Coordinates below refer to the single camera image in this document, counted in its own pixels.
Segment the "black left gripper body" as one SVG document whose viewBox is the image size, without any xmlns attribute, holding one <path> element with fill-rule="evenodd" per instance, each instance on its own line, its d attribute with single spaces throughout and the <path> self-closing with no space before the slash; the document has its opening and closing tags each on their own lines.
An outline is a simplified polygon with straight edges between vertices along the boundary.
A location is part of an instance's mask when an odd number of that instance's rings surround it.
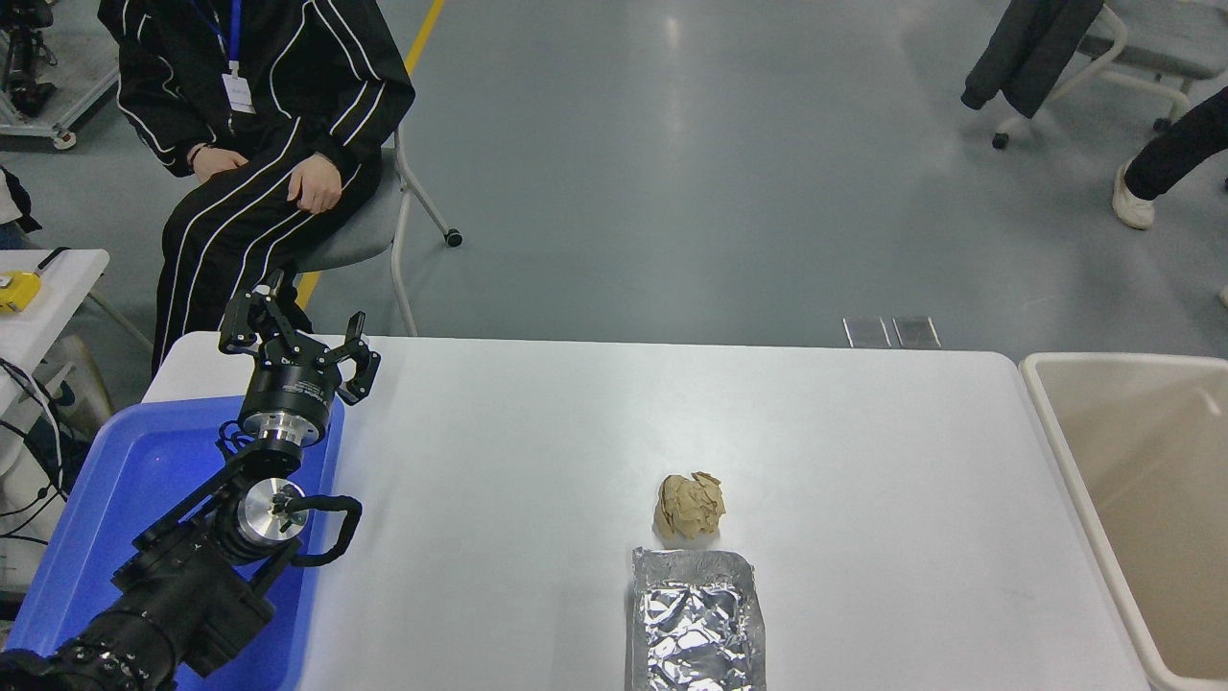
<svg viewBox="0 0 1228 691">
<path fill-rule="evenodd" d="M 271 430 L 274 420 L 298 433 L 324 433 L 332 419 L 341 369 L 321 362 L 325 345 L 305 334 L 279 334 L 260 345 L 257 368 L 239 407 L 247 433 Z"/>
</svg>

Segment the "seated person's left hand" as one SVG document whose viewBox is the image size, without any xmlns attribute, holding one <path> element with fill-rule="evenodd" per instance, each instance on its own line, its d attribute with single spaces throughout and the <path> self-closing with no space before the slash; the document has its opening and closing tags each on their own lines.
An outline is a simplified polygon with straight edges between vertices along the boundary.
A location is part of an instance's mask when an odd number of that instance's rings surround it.
<svg viewBox="0 0 1228 691">
<path fill-rule="evenodd" d="M 341 196 L 341 171 L 324 153 L 311 153 L 290 172 L 286 201 L 293 203 L 305 214 L 325 214 L 335 207 Z"/>
</svg>

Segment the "seated person's right hand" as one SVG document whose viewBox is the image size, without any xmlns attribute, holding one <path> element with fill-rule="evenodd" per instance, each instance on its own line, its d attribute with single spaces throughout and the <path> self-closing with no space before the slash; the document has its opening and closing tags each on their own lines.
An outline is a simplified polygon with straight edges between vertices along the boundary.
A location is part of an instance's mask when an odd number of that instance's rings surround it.
<svg viewBox="0 0 1228 691">
<path fill-rule="evenodd" d="M 223 174 L 226 171 L 241 169 L 248 158 L 228 149 L 220 149 L 209 144 L 200 144 L 188 155 L 190 171 L 200 183 L 206 183 L 211 177 Z"/>
</svg>

